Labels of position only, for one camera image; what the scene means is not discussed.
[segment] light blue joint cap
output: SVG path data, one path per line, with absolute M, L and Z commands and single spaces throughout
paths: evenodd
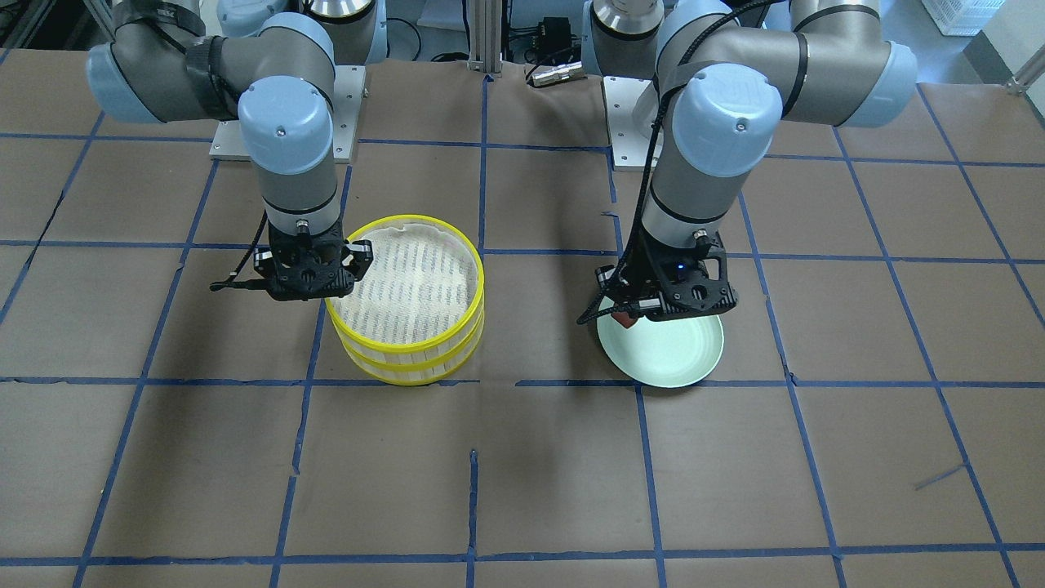
M 254 37 L 265 19 L 285 9 L 286 0 L 218 0 L 217 22 L 226 37 Z
M 291 30 L 297 30 L 322 47 L 327 56 L 330 57 L 330 64 L 333 64 L 333 42 L 330 41 L 330 36 L 327 34 L 326 30 L 323 30 L 320 23 L 305 15 L 299 15 L 298 13 L 280 13 L 274 15 L 261 25 L 261 32 L 264 32 L 266 28 L 289 28 Z
M 682 157 L 717 178 L 750 171 L 769 150 L 781 94 L 766 76 L 738 64 L 698 71 L 675 103 L 671 132 Z
M 364 65 L 381 63 L 388 54 L 389 23 L 388 8 L 385 5 L 385 0 L 377 0 L 377 6 L 374 9 L 377 10 L 377 15 L 375 15 L 377 24 L 374 26 L 374 37 L 370 42 L 370 52 L 367 53 L 367 61 Z
M 87 83 L 109 116 L 123 122 L 162 122 L 131 89 L 116 65 L 111 45 L 95 45 L 87 53 Z
M 656 54 L 660 55 L 664 46 L 671 41 L 676 32 L 691 22 L 707 15 L 728 15 L 733 10 L 719 0 L 679 0 L 675 9 L 664 19 L 660 30 L 656 33 Z
M 251 84 L 239 98 L 239 128 L 251 159 L 284 175 L 311 169 L 333 144 L 326 100 L 311 84 L 289 75 Z
M 602 75 L 599 56 L 595 54 L 595 39 L 591 38 L 591 0 L 584 2 L 581 13 L 581 67 L 591 75 Z
M 914 95 L 918 58 L 910 47 L 889 41 L 889 60 L 882 75 L 842 126 L 881 126 L 896 118 Z

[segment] red object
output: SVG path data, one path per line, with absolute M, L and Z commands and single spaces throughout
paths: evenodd
M 621 325 L 621 327 L 623 327 L 625 329 L 631 329 L 632 325 L 638 323 L 637 319 L 631 319 L 630 316 L 628 316 L 628 313 L 624 313 L 624 312 L 612 313 L 609 316 L 613 317 L 613 321 L 616 321 L 617 323 L 619 323 Z

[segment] yellow rim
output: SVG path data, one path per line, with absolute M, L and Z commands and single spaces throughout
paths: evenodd
M 464 356 L 464 359 L 461 360 L 461 363 L 459 363 L 459 364 L 455 366 L 454 368 L 447 370 L 445 374 L 442 374 L 442 375 L 437 376 L 435 378 L 425 378 L 424 380 L 394 380 L 392 378 L 386 378 L 384 376 L 378 376 L 378 375 L 374 374 L 373 372 L 370 372 L 369 370 L 367 370 L 363 366 L 359 366 L 358 363 L 356 363 L 355 366 L 358 367 L 358 369 L 362 370 L 363 372 L 365 372 L 366 374 L 368 374 L 370 376 L 373 376 L 374 378 L 380 380 L 381 382 L 385 382 L 386 384 L 392 384 L 393 386 L 426 386 L 426 385 L 428 385 L 428 384 L 431 384 L 433 382 L 438 382 L 440 380 L 443 380 L 447 376 L 449 376 L 450 374 L 454 374 L 458 370 L 461 370 L 461 367 L 464 366 L 464 364 L 466 364 L 466 363 L 468 363 L 468 360 L 471 359 L 472 354 L 474 354 L 475 350 L 478 350 L 478 349 L 479 349 L 479 344 L 475 344 L 475 347 L 473 347 L 471 349 L 471 351 L 468 352 Z
M 458 342 L 457 345 L 454 346 L 452 349 L 450 349 L 450 351 L 440 355 L 439 357 L 432 358 L 429 360 L 425 360 L 420 363 L 388 363 L 385 361 L 379 361 L 373 358 L 369 358 L 361 354 L 356 350 L 349 348 L 348 346 L 345 346 L 345 351 L 347 351 L 354 358 L 363 360 L 367 362 L 367 364 L 377 368 L 379 370 L 387 370 L 389 372 L 417 372 L 420 370 L 427 370 L 429 368 L 435 368 L 437 366 L 444 364 L 446 363 L 446 360 L 452 359 L 454 356 L 460 354 L 461 350 L 467 348 L 468 344 L 475 338 L 477 334 L 483 331 L 483 324 L 485 323 L 486 323 L 486 314 L 480 313 L 479 320 L 477 320 L 475 323 L 471 326 L 471 331 L 468 333 L 468 335 L 465 338 Z
M 338 329 L 338 331 L 341 331 L 346 336 L 348 336 L 348 338 L 369 350 L 386 354 L 410 354 L 415 352 L 423 352 L 425 350 L 435 348 L 436 346 L 440 346 L 446 343 L 450 337 L 454 337 L 455 335 L 460 333 L 461 330 L 464 329 L 464 326 L 467 325 L 468 322 L 471 321 L 471 319 L 475 315 L 475 312 L 478 312 L 480 305 L 483 304 L 483 288 L 486 283 L 486 273 L 483 271 L 483 262 L 479 258 L 479 252 L 475 251 L 475 246 L 471 243 L 470 240 L 468 240 L 468 237 L 465 236 L 464 233 L 462 233 L 457 229 L 457 227 L 448 225 L 443 220 L 440 220 L 439 218 L 425 216 L 424 214 L 395 214 L 393 216 L 386 216 L 384 218 L 378 218 L 372 222 L 364 225 L 358 230 L 348 235 L 348 240 L 356 240 L 361 236 L 369 232 L 371 229 L 384 225 L 390 225 L 398 220 L 422 220 L 428 224 L 436 225 L 440 228 L 446 229 L 450 231 L 452 234 L 455 234 L 458 238 L 460 238 L 461 242 L 463 242 L 467 246 L 468 252 L 471 253 L 472 260 L 475 262 L 478 284 L 475 286 L 474 300 L 472 300 L 471 304 L 468 305 L 468 309 L 465 311 L 464 315 L 462 315 L 461 319 L 458 320 L 458 322 L 454 324 L 452 327 L 450 327 L 443 333 L 431 339 L 425 339 L 424 342 L 419 342 L 417 344 L 382 344 L 380 342 L 374 342 L 373 339 L 364 337 L 363 335 L 359 335 L 358 333 L 352 331 L 347 325 L 345 325 L 345 322 L 342 321 L 342 319 L 338 315 L 336 309 L 334 309 L 333 307 L 333 300 L 332 299 L 326 300 L 327 311 L 330 313 L 330 319 L 333 321 L 333 325 Z

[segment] basket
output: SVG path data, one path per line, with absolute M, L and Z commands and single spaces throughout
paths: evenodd
M 939 32 L 975 37 L 1005 0 L 922 0 Z
M 350 296 L 326 300 L 349 358 L 370 376 L 399 386 L 431 384 L 464 366 L 485 323 L 483 264 L 468 238 L 421 214 L 380 218 L 348 237 L 361 238 L 373 242 L 370 269 Z M 420 249 L 411 254 L 411 246 Z M 454 292 L 456 300 L 447 303 Z M 440 306 L 433 310 L 424 301 Z

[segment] white plastic crate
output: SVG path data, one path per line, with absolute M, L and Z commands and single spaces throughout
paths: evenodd
M 922 0 L 939 31 L 949 37 L 975 37 L 1005 0 Z

